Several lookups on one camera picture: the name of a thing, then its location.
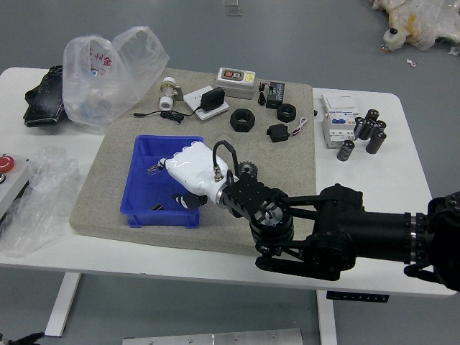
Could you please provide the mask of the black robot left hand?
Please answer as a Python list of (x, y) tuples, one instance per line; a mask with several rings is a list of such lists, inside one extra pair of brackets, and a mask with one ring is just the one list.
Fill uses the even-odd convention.
[(44, 332), (32, 333), (17, 340), (4, 339), (1, 334), (1, 344), (4, 345), (33, 345), (45, 336)]

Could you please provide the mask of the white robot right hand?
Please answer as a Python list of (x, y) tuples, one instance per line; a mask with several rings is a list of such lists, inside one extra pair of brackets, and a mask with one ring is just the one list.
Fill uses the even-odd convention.
[(147, 173), (155, 175), (163, 170), (186, 189), (186, 193), (173, 196), (182, 207), (199, 208), (209, 201), (223, 205), (229, 166), (204, 143), (193, 142), (172, 157), (160, 159)]

